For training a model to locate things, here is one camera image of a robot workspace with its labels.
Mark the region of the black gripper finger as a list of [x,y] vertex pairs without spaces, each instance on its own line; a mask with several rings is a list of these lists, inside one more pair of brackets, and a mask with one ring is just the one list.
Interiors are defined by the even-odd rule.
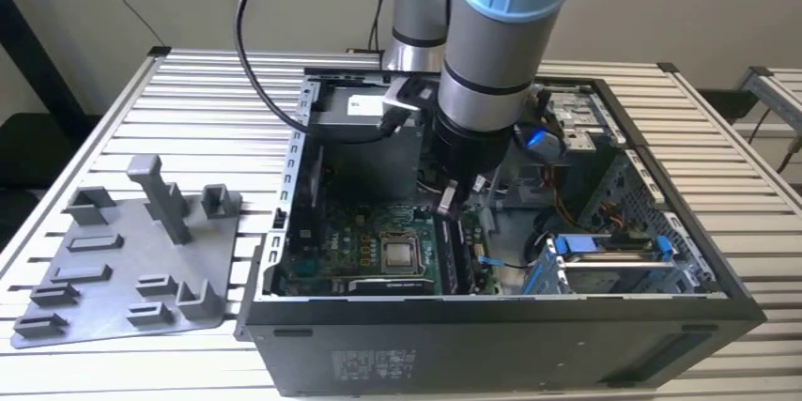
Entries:
[[435,204],[436,215],[456,220],[460,216],[465,199],[467,191],[464,190],[464,186],[456,179],[449,179]]

